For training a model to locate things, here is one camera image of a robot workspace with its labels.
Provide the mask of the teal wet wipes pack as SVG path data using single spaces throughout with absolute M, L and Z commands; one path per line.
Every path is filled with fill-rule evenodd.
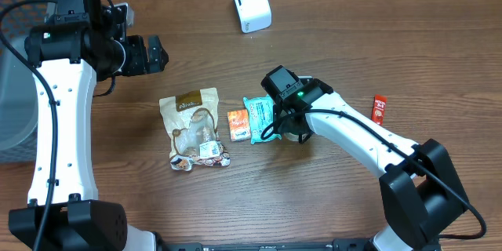
M 251 131 L 251 144 L 269 142 L 281 139 L 279 134 L 271 134 L 271 129 L 266 132 L 267 139 L 262 139 L 262 132 L 273 122 L 274 101 L 269 95 L 248 99 L 243 98 L 243 103 L 249 114 L 249 127 Z

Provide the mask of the beige snack pouch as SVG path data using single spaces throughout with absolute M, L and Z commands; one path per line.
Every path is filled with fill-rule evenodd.
M 188 172 L 194 166 L 230 165 L 228 150 L 217 130 L 218 103 L 215 88 L 160 99 L 160 114 L 170 138 L 172 169 Z

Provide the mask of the red coffee stick sachet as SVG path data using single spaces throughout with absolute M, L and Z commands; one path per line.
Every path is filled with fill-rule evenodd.
M 379 126 L 383 125 L 386 105 L 387 105 L 387 97 L 381 95 L 375 95 L 373 99 L 371 120 Z

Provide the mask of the green lid jar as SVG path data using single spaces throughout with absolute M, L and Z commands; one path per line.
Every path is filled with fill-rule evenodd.
M 283 136 L 287 139 L 287 140 L 290 140 L 292 142 L 297 142 L 299 143 L 300 140 L 302 140 L 304 138 L 303 135 L 296 135 L 296 134 L 293 134 L 293 133 L 284 133 Z

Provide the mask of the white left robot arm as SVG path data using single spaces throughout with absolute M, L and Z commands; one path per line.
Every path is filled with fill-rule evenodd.
M 118 203 L 99 199 L 90 114 L 98 82 L 160 72 L 168 55 L 158 37 L 127 35 L 129 5 L 58 2 L 33 27 L 21 61 L 38 93 L 36 168 L 27 206 L 9 212 L 9 230 L 34 250 L 164 250 L 159 234 L 129 224 Z

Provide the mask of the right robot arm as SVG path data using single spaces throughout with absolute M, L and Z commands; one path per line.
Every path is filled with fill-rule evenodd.
M 290 134 L 300 144 L 323 136 L 379 180 L 387 226 L 367 249 L 428 249 L 471 208 L 449 153 L 438 141 L 418 144 L 393 134 L 316 78 L 266 78 L 261 85 L 275 103 L 269 132 Z

